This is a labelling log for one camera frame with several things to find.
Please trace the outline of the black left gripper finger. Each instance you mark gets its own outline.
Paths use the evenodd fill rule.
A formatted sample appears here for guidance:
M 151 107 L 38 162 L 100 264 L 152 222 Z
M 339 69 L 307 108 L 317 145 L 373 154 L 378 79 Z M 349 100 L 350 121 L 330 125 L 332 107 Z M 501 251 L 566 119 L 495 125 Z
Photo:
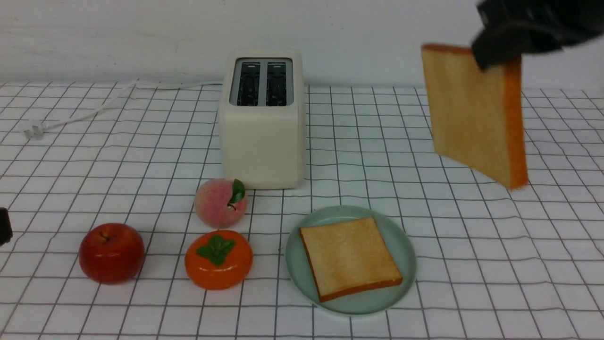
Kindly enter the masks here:
M 0 245 L 6 245 L 13 237 L 12 224 L 6 207 L 0 208 Z

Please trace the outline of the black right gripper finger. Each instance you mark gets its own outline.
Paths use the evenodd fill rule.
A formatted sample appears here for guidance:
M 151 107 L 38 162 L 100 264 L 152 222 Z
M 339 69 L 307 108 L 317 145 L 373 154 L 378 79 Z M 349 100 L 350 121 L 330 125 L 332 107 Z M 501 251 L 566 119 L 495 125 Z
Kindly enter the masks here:
M 561 49 L 560 41 L 554 37 L 520 28 L 485 28 L 471 44 L 475 62 L 481 70 L 505 64 L 522 55 L 543 54 Z

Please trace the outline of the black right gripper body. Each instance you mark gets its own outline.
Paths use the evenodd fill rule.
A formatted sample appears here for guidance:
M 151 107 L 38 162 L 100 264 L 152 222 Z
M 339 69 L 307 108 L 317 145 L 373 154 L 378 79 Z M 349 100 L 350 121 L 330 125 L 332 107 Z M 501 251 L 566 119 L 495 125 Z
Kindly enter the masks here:
M 570 47 L 603 35 L 602 0 L 481 0 L 483 29 L 477 44 L 502 43 L 505 35 L 536 48 Z

